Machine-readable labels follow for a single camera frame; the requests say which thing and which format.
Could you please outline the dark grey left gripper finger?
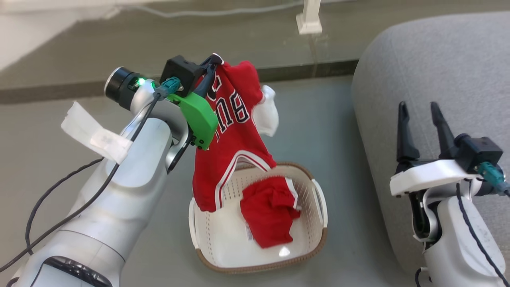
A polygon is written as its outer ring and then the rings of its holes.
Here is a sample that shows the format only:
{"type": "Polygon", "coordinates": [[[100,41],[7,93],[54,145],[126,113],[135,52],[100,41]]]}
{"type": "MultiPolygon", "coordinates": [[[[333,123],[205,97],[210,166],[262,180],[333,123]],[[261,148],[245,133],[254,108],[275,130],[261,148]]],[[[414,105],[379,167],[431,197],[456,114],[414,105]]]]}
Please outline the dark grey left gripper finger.
{"type": "Polygon", "coordinates": [[[202,62],[203,68],[212,68],[217,65],[224,65],[224,60],[218,54],[212,54],[202,62]]]}
{"type": "Polygon", "coordinates": [[[202,78],[202,81],[197,85],[197,87],[194,90],[194,93],[201,96],[202,98],[205,98],[211,89],[215,78],[216,78],[216,69],[217,66],[208,66],[205,70],[204,77],[202,78]]]}

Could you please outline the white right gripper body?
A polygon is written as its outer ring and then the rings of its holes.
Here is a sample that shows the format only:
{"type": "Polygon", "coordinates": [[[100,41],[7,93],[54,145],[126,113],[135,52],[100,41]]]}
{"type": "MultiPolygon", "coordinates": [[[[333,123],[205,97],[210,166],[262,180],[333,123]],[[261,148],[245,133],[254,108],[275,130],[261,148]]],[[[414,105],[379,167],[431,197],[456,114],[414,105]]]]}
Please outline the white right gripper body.
{"type": "Polygon", "coordinates": [[[454,196],[456,184],[464,179],[481,178],[468,174],[453,159],[441,159],[402,171],[390,178],[390,194],[404,195],[415,191],[432,189],[435,195],[454,196]]]}

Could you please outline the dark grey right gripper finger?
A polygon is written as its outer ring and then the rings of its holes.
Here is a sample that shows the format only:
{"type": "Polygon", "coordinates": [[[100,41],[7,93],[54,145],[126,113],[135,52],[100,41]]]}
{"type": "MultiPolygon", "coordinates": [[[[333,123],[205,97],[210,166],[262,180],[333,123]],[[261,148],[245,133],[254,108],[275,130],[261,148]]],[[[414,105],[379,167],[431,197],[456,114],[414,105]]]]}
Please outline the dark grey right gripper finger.
{"type": "Polygon", "coordinates": [[[408,125],[409,120],[406,102],[402,101],[398,106],[397,162],[417,160],[420,157],[420,153],[413,143],[413,137],[408,125]]]}
{"type": "Polygon", "coordinates": [[[458,148],[454,143],[454,136],[445,120],[437,102],[430,103],[432,122],[437,129],[439,140],[439,159],[454,159],[458,148]]]}

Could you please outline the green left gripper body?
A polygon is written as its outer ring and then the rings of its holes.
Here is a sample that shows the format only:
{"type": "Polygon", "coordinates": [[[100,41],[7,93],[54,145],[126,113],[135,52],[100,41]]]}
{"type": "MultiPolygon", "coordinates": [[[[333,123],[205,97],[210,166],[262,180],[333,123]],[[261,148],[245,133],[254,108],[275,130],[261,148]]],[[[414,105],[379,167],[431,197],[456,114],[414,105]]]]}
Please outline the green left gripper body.
{"type": "Polygon", "coordinates": [[[193,134],[192,142],[198,149],[209,149],[218,127],[218,118],[209,102],[191,92],[186,97],[175,93],[168,95],[168,100],[180,107],[193,134]]]}

